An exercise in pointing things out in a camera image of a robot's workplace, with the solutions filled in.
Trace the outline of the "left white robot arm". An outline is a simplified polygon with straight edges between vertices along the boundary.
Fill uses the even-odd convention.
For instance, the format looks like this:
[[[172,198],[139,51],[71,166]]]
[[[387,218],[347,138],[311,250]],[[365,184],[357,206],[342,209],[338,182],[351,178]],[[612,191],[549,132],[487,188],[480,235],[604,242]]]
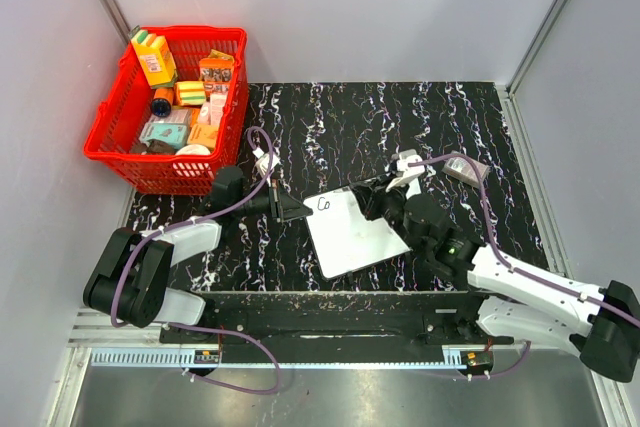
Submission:
[[[85,285],[84,305],[110,315],[117,324],[138,328],[182,324],[193,341],[211,339],[217,328],[215,316],[205,311],[202,297],[169,286],[171,268],[217,249],[244,217],[270,215],[284,223],[313,214],[275,179],[263,178],[249,193],[244,184],[239,167],[223,167],[197,216],[155,231],[115,230]]]

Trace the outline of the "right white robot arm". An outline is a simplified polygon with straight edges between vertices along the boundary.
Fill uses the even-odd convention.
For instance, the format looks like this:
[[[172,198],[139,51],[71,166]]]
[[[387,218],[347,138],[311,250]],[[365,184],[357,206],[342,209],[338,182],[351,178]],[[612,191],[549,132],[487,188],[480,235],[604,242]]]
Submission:
[[[348,188],[369,222],[382,220],[406,244],[420,281],[434,274],[473,300],[454,322],[468,343],[484,336],[538,342],[577,356],[613,381],[632,381],[639,361],[639,299],[616,280],[579,282],[514,259],[458,227],[427,194],[382,179]]]

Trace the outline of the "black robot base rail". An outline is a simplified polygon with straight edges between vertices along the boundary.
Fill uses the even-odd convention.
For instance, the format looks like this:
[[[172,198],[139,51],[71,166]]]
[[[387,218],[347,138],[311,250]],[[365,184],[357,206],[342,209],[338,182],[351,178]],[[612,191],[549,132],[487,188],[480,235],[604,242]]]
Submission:
[[[163,344],[220,342],[225,362],[257,363],[260,341],[279,363],[436,361],[445,345],[486,345],[476,324],[483,296],[451,292],[215,292],[200,324],[225,335],[168,328]]]

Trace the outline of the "white rectangular whiteboard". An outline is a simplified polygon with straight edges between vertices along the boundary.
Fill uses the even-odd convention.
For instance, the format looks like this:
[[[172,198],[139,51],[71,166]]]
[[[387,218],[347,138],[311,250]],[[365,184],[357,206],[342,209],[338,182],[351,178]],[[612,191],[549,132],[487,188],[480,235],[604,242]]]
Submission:
[[[365,219],[347,188],[310,196],[303,204],[321,275],[332,280],[399,256],[409,247],[382,218]]]

